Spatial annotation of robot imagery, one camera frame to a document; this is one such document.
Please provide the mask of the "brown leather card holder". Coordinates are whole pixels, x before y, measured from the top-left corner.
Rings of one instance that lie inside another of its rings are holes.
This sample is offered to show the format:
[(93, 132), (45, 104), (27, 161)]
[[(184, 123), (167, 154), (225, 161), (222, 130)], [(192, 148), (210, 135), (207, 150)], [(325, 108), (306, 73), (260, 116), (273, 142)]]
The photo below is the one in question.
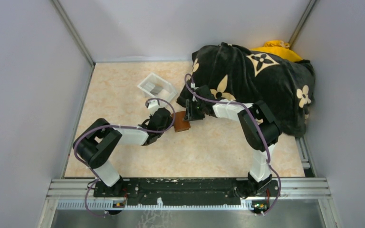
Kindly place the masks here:
[(179, 111), (174, 114), (172, 114), (172, 118), (174, 118), (174, 131), (176, 133), (187, 131), (191, 128), (190, 122), (184, 120), (186, 116), (186, 111)]

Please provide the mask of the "white translucent plastic card box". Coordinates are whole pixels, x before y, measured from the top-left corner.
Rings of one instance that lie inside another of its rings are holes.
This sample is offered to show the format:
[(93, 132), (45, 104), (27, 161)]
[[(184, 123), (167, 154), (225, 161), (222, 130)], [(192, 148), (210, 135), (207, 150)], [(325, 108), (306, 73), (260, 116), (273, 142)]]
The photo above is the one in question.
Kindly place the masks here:
[(155, 73), (150, 73), (137, 85), (137, 88), (147, 98), (161, 98), (170, 102), (177, 96), (177, 90), (173, 84)]

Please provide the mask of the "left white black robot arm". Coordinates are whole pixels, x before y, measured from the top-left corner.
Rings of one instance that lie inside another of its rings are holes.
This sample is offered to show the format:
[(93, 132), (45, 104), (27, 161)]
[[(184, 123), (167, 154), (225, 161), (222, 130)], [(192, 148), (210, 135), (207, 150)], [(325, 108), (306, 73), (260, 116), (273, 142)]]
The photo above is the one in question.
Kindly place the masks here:
[(122, 177), (109, 161), (116, 146), (150, 145), (171, 129), (174, 122), (175, 117), (166, 108), (159, 108), (137, 126), (112, 125), (99, 118), (75, 140), (73, 149), (76, 158), (105, 184), (105, 191), (116, 197), (124, 189)]

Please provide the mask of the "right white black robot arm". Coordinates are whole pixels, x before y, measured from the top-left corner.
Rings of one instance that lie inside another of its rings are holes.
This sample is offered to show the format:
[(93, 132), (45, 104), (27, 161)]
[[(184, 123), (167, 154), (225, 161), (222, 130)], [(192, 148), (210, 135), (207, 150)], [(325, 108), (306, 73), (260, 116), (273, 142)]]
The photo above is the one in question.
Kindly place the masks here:
[(272, 170), (270, 167), (273, 150), (281, 130), (275, 116), (263, 102), (240, 103), (227, 99), (216, 100), (207, 86), (196, 90), (188, 89), (192, 98), (183, 99), (186, 121), (202, 120), (205, 116), (224, 118), (239, 122), (245, 139), (253, 149), (253, 164), (249, 171), (249, 191), (255, 196), (267, 190)]

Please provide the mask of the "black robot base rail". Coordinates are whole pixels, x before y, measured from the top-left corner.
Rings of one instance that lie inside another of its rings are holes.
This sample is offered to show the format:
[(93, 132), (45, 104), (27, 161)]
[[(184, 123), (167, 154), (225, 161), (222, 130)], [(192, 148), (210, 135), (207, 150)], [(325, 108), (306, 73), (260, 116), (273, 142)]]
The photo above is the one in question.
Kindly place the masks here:
[(269, 178), (256, 184), (246, 178), (122, 178), (112, 187), (102, 181), (94, 186), (94, 197), (120, 197), (128, 206), (236, 206), (248, 197), (272, 202), (280, 187)]

